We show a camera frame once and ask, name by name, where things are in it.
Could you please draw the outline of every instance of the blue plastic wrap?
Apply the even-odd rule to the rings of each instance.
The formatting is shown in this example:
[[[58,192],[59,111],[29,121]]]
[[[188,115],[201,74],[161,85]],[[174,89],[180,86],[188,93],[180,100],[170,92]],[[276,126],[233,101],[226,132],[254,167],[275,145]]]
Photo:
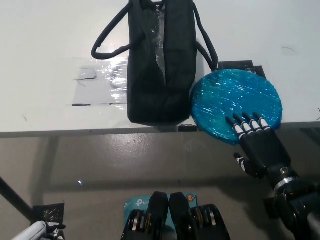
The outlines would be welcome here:
[[[257,112],[276,129],[282,104],[275,87],[254,73],[224,69],[203,77],[191,93],[192,117],[199,129],[228,144],[239,142],[226,116]]]

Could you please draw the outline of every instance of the bag handle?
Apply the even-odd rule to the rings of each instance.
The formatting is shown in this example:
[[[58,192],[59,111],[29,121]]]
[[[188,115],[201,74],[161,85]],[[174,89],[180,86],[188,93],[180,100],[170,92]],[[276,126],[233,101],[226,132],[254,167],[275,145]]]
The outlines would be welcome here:
[[[91,50],[91,55],[93,58],[98,59],[98,60],[106,60],[106,59],[112,59],[129,49],[131,49],[133,46],[139,44],[144,38],[147,38],[147,44],[150,44],[150,39],[147,34],[146,28],[144,24],[141,24],[143,33],[133,42],[129,43],[126,46],[121,46],[119,49],[115,50],[114,52],[110,53],[99,53],[97,52],[97,49],[101,47],[102,43],[106,40],[106,38],[109,36],[109,34],[112,32],[112,30],[120,23],[122,19],[129,13],[131,8],[135,8],[136,12],[138,13],[137,15],[137,20],[141,24],[143,22],[142,19],[142,8],[140,4],[137,4],[137,0],[130,0],[129,3],[114,17],[114,19],[106,26],[106,28],[103,30],[103,32],[100,34],[100,36],[97,38],[95,41],[95,44],[93,45],[93,48]]]
[[[165,1],[166,0],[162,0],[161,6],[163,6],[165,4]],[[140,23],[144,34],[141,34],[134,42],[132,42],[126,46],[122,46],[119,49],[115,50],[114,52],[111,52],[111,53],[97,52],[97,49],[99,47],[101,47],[102,43],[105,41],[105,39],[111,33],[111,31],[118,25],[118,23],[125,17],[125,15],[127,15],[127,13],[129,13],[129,11],[132,7],[134,7],[136,12],[138,13],[137,20]],[[208,48],[210,56],[208,55],[205,48],[198,41],[196,42],[196,48],[203,55],[204,59],[206,60],[206,62],[209,65],[210,69],[212,71],[214,71],[217,69],[217,64],[219,61],[217,52],[216,52],[208,34],[207,34],[207,32],[205,31],[204,27],[202,26],[200,15],[199,15],[199,12],[198,12],[198,9],[197,9],[195,3],[193,3],[193,11],[194,11],[196,23],[197,23],[197,25],[200,29],[200,32],[203,36],[204,42]],[[103,30],[103,32],[98,37],[98,39],[96,40],[95,44],[93,45],[93,48],[91,51],[92,57],[95,59],[98,59],[98,60],[106,60],[106,59],[114,58],[114,57],[130,50],[133,46],[139,44],[144,38],[147,38],[146,42],[148,45],[150,45],[151,40],[149,38],[149,34],[147,33],[145,25],[142,24],[143,23],[142,16],[143,16],[143,12],[142,12],[142,7],[140,5],[139,0],[130,0],[129,3],[114,17],[114,19],[108,24],[108,26]]]
[[[199,12],[198,12],[198,9],[197,9],[195,3],[193,3],[193,11],[194,11],[195,19],[196,19],[196,24],[198,25],[198,28],[200,29],[200,32],[203,36],[204,42],[206,44],[206,47],[208,48],[210,56],[208,55],[205,48],[198,41],[196,42],[196,48],[202,54],[202,56],[204,57],[204,59],[206,60],[210,69],[213,72],[214,70],[217,69],[217,64],[218,64],[219,58],[218,58],[218,55],[217,55],[217,52],[215,50],[214,45],[212,44],[207,32],[205,31],[204,27],[202,26],[200,15],[199,15]]]

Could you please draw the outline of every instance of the white table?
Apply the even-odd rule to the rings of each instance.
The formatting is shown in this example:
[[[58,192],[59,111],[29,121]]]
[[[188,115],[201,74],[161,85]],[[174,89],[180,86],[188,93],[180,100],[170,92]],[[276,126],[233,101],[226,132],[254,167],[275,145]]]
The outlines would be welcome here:
[[[319,127],[320,1],[194,1],[220,61],[263,66],[282,100],[282,126]],[[97,37],[127,2],[1,2],[0,137],[175,131],[131,123],[125,106],[71,106],[77,85],[72,59],[91,58]],[[125,18],[105,44],[128,42]]]

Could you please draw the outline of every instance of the black pole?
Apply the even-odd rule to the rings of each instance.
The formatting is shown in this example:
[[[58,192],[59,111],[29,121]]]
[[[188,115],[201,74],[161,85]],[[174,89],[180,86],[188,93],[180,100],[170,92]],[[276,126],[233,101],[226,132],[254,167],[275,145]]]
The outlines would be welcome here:
[[[33,209],[1,177],[0,194],[31,223],[36,220]]]

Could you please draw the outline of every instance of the black bag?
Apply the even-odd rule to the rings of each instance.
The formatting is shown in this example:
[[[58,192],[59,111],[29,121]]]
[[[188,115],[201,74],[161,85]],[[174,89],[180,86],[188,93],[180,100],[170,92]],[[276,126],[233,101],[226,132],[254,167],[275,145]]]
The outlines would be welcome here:
[[[127,13],[129,44],[112,53],[97,53],[97,48]],[[197,42],[195,18],[211,58]],[[163,38],[162,53],[159,38]],[[189,93],[196,75],[197,49],[214,71],[218,56],[193,0],[129,0],[101,33],[91,54],[95,59],[106,60],[130,50],[128,118],[133,123],[160,123],[182,121],[190,116]]]

